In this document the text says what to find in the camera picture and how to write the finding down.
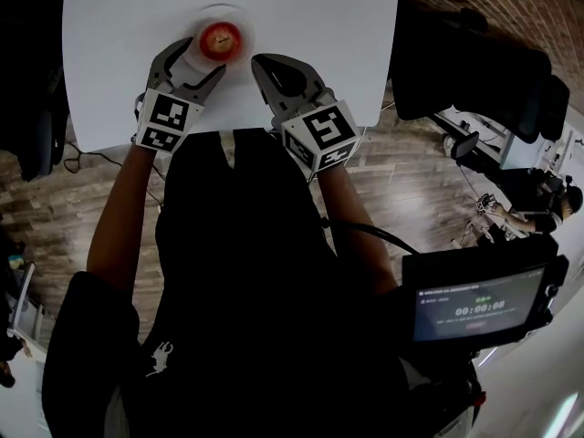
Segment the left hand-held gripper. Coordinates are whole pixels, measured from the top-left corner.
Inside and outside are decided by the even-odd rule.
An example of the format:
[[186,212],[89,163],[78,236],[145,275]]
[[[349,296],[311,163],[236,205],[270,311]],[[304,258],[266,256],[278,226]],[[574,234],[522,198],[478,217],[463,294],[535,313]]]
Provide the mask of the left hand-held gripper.
[[204,103],[226,73],[216,67],[198,84],[172,84],[172,67],[192,44],[177,40],[152,61],[145,91],[136,98],[137,133],[133,143],[145,149],[175,153],[204,109]]

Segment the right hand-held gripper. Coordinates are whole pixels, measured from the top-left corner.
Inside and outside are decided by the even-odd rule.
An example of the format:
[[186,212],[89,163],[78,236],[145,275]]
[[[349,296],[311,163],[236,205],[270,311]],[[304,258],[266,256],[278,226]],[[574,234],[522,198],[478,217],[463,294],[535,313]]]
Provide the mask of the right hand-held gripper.
[[251,68],[265,104],[274,113],[272,125],[282,144],[311,172],[331,168],[352,155],[359,133],[349,107],[335,98],[311,65],[263,53],[252,57]]

